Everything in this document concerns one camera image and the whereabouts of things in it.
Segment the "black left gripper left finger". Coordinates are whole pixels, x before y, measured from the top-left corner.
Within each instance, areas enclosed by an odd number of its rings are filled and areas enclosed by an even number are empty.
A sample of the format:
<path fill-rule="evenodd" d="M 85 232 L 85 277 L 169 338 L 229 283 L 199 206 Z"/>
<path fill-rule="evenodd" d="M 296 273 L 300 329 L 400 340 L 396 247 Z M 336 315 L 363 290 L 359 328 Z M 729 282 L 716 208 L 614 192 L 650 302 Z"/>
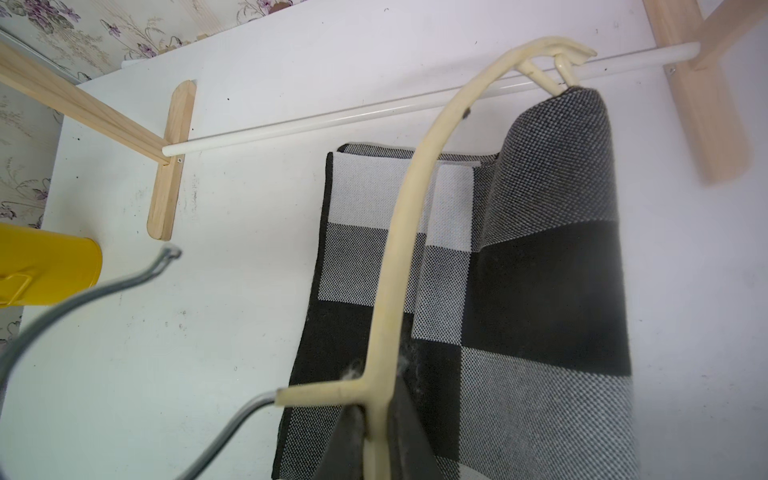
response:
<path fill-rule="evenodd" d="M 361 480 L 364 434 L 363 409 L 357 405 L 343 407 L 314 479 Z"/>

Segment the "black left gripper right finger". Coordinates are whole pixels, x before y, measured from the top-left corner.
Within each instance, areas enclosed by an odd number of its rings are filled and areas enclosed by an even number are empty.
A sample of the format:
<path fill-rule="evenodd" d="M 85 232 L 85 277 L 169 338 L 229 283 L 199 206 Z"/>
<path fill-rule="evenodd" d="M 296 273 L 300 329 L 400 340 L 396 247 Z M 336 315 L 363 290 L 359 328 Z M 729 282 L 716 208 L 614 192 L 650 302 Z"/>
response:
<path fill-rule="evenodd" d="M 443 478 L 405 383 L 396 383 L 387 417 L 391 478 Z"/>

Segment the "black white checkered scarf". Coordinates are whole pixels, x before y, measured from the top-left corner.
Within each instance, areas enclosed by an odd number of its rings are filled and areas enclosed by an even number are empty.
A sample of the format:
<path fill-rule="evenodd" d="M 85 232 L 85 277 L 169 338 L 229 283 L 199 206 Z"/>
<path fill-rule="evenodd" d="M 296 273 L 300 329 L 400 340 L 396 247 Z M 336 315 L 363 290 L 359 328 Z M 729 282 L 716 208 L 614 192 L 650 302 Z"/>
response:
<path fill-rule="evenodd" d="M 412 155 L 365 143 L 328 153 L 289 385 L 364 368 Z M 499 153 L 441 154 L 410 272 L 400 369 L 442 478 L 639 477 L 612 135 L 597 90 L 524 111 Z"/>

